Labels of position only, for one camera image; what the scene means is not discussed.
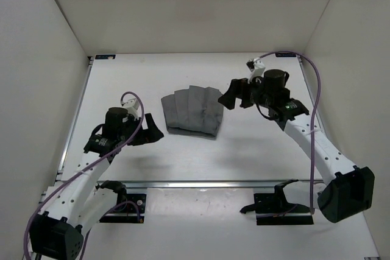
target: gray fabric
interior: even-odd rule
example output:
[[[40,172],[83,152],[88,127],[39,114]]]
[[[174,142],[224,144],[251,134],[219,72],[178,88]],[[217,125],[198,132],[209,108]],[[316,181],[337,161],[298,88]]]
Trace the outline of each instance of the gray fabric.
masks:
[[[188,129],[188,90],[175,91],[178,127]]]
[[[175,95],[170,94],[166,97],[163,97],[161,99],[161,103],[163,104],[163,111],[167,130],[168,126],[178,128],[179,123],[177,122]]]
[[[205,88],[190,85],[188,89],[188,130],[199,132],[204,130],[203,113],[206,106]]]
[[[215,88],[190,86],[161,99],[169,133],[213,138],[222,122],[224,107]]]

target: black label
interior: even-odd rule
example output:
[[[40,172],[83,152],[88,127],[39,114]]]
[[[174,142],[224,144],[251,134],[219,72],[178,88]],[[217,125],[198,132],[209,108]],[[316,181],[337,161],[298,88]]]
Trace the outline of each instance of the black label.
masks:
[[[95,60],[102,60],[102,59],[115,59],[115,54],[113,55],[96,55]]]
[[[275,53],[275,56],[276,57],[297,57],[296,54],[294,53],[289,53],[289,52],[285,52],[285,53]]]
[[[256,216],[256,225],[314,225],[312,216]]]
[[[131,204],[124,205],[119,207],[118,210],[114,210],[112,214],[116,216],[106,215],[100,219],[100,222],[109,222],[109,223],[144,223],[145,216],[142,214],[145,213],[146,207],[146,194],[135,193],[135,194],[126,194],[126,198],[129,201],[133,201],[137,205],[138,210],[141,214],[141,220],[138,221],[135,207]]]

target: white panel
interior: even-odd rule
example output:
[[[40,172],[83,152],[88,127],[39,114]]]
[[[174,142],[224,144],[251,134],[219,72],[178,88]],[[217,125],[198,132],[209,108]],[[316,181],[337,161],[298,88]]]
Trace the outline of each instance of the white panel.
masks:
[[[379,252],[390,259],[390,0],[331,0],[306,50],[323,78],[328,132],[375,174],[366,212]]]
[[[131,90],[140,95],[147,113],[165,137],[145,146],[125,147],[101,180],[284,180],[308,178],[310,160],[279,126],[255,107],[224,110],[216,140],[166,131],[161,98],[190,85],[213,86],[225,92],[231,79],[248,77],[246,62],[260,53],[130,54],[95,60],[63,177],[79,164],[92,129],[103,123],[110,107]],[[291,96],[311,109],[311,100],[297,58],[264,59],[267,69],[290,73]]]
[[[303,50],[328,0],[58,0],[87,54]]]
[[[0,258],[54,181],[88,60],[54,0],[0,0]]]
[[[256,226],[251,189],[148,190],[145,223],[99,223],[84,260],[363,260],[377,251],[362,214],[340,223]]]

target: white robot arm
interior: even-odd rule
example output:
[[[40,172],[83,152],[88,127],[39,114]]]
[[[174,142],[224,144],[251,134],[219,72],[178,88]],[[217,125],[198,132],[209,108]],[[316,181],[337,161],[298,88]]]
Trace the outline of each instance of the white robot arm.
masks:
[[[229,110],[234,109],[236,98],[241,99],[241,108],[256,105],[260,114],[275,121],[279,127],[311,156],[311,130],[309,111],[299,101],[290,98],[285,87],[289,74],[278,69],[265,70],[260,58],[247,63],[252,74],[249,79],[233,79],[219,103]],[[260,107],[268,109],[264,115]],[[374,174],[368,167],[360,169],[346,158],[321,132],[314,128],[315,166],[324,183],[313,188],[313,207],[321,210],[331,222],[339,222],[371,207],[374,189]],[[289,180],[275,186],[275,198],[283,207],[286,203],[310,206],[310,183]],[[241,212],[254,210],[246,206]]]
[[[138,101],[132,99],[121,108],[110,108],[104,124],[92,131],[76,169],[79,176],[63,183],[32,220],[29,234],[34,252],[53,259],[76,259],[91,227],[107,211],[127,201],[122,183],[106,181],[97,185],[97,181],[119,153],[118,146],[138,146],[164,137],[150,113],[144,116],[147,129],[142,128],[138,106]]]

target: white wall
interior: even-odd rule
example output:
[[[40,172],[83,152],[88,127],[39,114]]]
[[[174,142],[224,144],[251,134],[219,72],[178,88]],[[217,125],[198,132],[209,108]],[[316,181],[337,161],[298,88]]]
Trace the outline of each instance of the white wall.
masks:
[[[0,0],[0,259],[21,259],[88,60],[54,0]]]
[[[58,0],[87,54],[303,50],[328,0]]]
[[[331,137],[375,173],[366,219],[383,259],[390,258],[389,48],[390,0],[331,0],[305,51],[323,78]]]

